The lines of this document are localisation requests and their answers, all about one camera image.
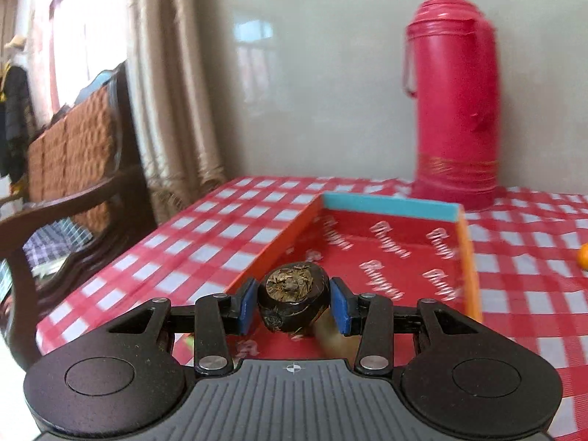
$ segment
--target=wooden chair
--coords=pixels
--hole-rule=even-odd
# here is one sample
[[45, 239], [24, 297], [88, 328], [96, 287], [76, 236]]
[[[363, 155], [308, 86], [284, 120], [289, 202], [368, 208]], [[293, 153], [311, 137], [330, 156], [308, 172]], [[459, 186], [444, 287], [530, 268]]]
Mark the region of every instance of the wooden chair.
[[[12, 356], [27, 370], [40, 352], [37, 323], [72, 291], [157, 227], [140, 164], [124, 63], [80, 91], [72, 110], [29, 148], [29, 197], [0, 221], [0, 260], [13, 285], [0, 313]], [[39, 228], [73, 218], [94, 237], [49, 282], [37, 284], [22, 249]]]

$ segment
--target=hat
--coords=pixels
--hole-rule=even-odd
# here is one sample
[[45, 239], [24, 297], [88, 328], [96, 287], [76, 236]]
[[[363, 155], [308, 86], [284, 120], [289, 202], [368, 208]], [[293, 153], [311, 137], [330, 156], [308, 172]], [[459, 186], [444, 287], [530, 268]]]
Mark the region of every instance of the hat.
[[23, 50], [26, 45], [26, 37], [22, 35], [15, 35], [15, 37], [4, 45], [4, 49], [7, 50], [8, 48], [16, 48], [18, 50]]

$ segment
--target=floor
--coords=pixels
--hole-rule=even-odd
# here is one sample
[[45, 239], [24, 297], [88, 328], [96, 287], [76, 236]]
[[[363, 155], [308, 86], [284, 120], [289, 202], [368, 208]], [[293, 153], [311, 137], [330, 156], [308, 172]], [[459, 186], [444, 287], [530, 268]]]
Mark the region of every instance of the floor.
[[0, 441], [32, 441], [39, 429], [26, 406], [22, 392], [25, 373], [14, 362], [4, 338], [0, 336], [0, 386], [2, 409], [0, 410]]

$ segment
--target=gray ribbed panel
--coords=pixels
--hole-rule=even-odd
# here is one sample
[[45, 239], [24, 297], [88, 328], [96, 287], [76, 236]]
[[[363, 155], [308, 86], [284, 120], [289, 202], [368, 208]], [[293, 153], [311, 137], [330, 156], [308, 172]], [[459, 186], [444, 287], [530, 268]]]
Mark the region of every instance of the gray ribbed panel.
[[[383, 380], [355, 376], [342, 360], [245, 360], [196, 384], [163, 423], [129, 441], [449, 441], [417, 420]], [[39, 441], [57, 441], [43, 435]], [[547, 441], [535, 434], [527, 441]]]

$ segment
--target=plaid seat cushion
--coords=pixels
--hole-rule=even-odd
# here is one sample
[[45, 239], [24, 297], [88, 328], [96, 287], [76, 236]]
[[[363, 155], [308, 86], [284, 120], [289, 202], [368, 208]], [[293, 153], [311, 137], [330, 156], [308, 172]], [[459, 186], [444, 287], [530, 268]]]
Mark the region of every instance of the plaid seat cushion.
[[[64, 260], [92, 240], [92, 233], [71, 219], [62, 219], [41, 227], [24, 244], [23, 250], [33, 275], [43, 272], [43, 266]], [[12, 287], [12, 277], [6, 260], [0, 262], [0, 301]]]

